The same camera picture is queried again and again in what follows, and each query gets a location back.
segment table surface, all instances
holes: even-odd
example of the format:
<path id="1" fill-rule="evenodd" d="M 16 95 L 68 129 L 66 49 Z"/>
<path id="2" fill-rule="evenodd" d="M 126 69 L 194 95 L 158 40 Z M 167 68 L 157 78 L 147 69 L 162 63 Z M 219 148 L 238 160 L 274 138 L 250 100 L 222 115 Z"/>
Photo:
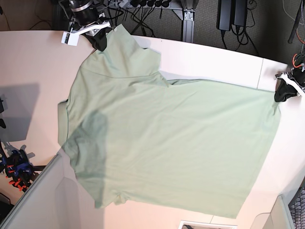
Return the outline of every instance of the table surface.
<path id="1" fill-rule="evenodd" d="M 26 145 L 26 152 L 35 154 L 30 159 L 34 165 L 47 164 L 58 152 L 57 104 L 68 98 L 79 66 L 93 51 L 84 37 L 74 47 L 61 44 L 61 35 L 60 31 L 0 32 L 0 96 L 7 108 L 0 115 L 9 120 L 11 131 L 4 138 L 16 148 Z M 274 75 L 286 69 L 285 64 L 238 52 L 134 38 L 142 47 L 162 54 L 160 72 L 166 79 L 211 79 L 274 91 Z M 128 201 L 119 206 L 110 204 L 105 209 L 104 228 L 145 225 L 147 229 L 177 229 L 180 220 L 186 220 L 249 229 L 256 216 L 271 211 L 279 194 L 288 203 L 305 175 L 305 105 L 297 97 L 282 103 L 280 109 L 278 132 L 236 219 Z M 0 192 L 16 202 L 20 197 L 18 190 L 1 175 L 0 184 Z"/>

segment t-shirt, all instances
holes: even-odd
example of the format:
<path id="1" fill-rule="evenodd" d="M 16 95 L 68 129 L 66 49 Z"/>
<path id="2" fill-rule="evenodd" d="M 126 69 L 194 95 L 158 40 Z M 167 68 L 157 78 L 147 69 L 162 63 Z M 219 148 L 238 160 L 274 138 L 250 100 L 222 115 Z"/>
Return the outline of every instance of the t-shirt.
<path id="1" fill-rule="evenodd" d="M 276 134 L 274 93 L 167 81 L 160 54 L 122 26 L 107 43 L 59 105 L 59 143 L 95 206 L 133 200 L 235 218 Z"/>

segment floor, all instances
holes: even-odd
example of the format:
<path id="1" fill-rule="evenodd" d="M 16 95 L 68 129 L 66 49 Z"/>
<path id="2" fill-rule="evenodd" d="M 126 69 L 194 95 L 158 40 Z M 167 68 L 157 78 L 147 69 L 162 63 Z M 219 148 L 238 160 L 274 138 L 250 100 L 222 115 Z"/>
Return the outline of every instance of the floor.
<path id="1" fill-rule="evenodd" d="M 294 18 L 298 10 L 300 0 L 284 0 L 286 11 Z M 217 16 L 216 0 L 200 0 L 195 14 L 194 43 L 224 48 L 219 30 L 216 29 Z M 0 31 L 7 30 L 49 30 L 47 22 L 51 21 L 51 0 L 0 0 L 4 15 L 0 15 Z M 290 63 L 294 53 L 301 51 L 301 43 L 295 37 L 293 44 L 287 40 L 293 26 L 293 20 L 289 18 L 280 0 L 257 0 L 257 8 L 253 10 L 255 26 L 247 31 L 255 43 L 259 55 L 271 60 Z M 157 37 L 180 40 L 181 21 L 171 10 L 163 10 L 162 18 L 159 19 L 160 10 L 155 10 L 147 19 L 147 24 L 154 30 Z M 132 31 L 136 25 L 128 17 L 126 21 L 119 23 Z M 251 25 L 252 19 L 248 17 L 247 25 Z M 299 26 L 301 37 L 305 37 L 305 30 Z M 139 29 L 135 34 L 142 35 Z M 225 41 L 230 50 L 238 47 L 236 37 L 227 32 Z M 256 55 L 253 46 L 241 46 L 238 52 Z"/>

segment light green t-shirt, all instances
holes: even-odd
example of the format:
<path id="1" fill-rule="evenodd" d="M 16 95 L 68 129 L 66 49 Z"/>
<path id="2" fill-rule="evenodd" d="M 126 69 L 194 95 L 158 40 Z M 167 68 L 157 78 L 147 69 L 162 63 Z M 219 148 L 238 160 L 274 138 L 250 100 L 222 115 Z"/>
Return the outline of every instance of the light green t-shirt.
<path id="1" fill-rule="evenodd" d="M 59 143 L 96 207 L 134 200 L 235 218 L 279 124 L 274 93 L 167 81 L 160 54 L 124 27 L 107 41 L 59 105 Z"/>

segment gray carpet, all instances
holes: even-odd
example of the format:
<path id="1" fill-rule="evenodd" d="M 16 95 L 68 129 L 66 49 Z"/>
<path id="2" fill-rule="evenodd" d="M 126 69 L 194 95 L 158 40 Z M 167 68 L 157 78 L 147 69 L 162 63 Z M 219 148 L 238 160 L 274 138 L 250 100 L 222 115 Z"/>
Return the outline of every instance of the gray carpet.
<path id="1" fill-rule="evenodd" d="M 285 0 L 285 9 L 295 17 L 300 0 Z M 199 0 L 195 13 L 194 43 L 224 48 L 220 31 L 216 29 L 217 0 Z M 281 0 L 257 0 L 257 8 L 253 10 L 255 26 L 248 28 L 248 34 L 256 45 L 261 57 L 290 63 L 294 53 L 301 51 L 301 43 L 295 37 L 293 44 L 288 44 L 294 21 L 283 11 Z M 147 19 L 146 23 L 154 30 L 159 38 L 180 40 L 182 22 L 171 10 L 163 10 L 162 19 L 159 19 L 160 10 L 155 10 Z M 131 32 L 136 23 L 130 20 L 122 22 L 126 29 Z M 248 14 L 247 25 L 252 25 L 252 17 Z M 299 26 L 300 35 L 305 38 L 305 30 Z M 140 29 L 135 33 L 142 35 Z M 232 32 L 225 34 L 225 42 L 230 50 L 238 47 L 236 36 Z M 249 43 L 241 46 L 238 52 L 256 55 Z"/>

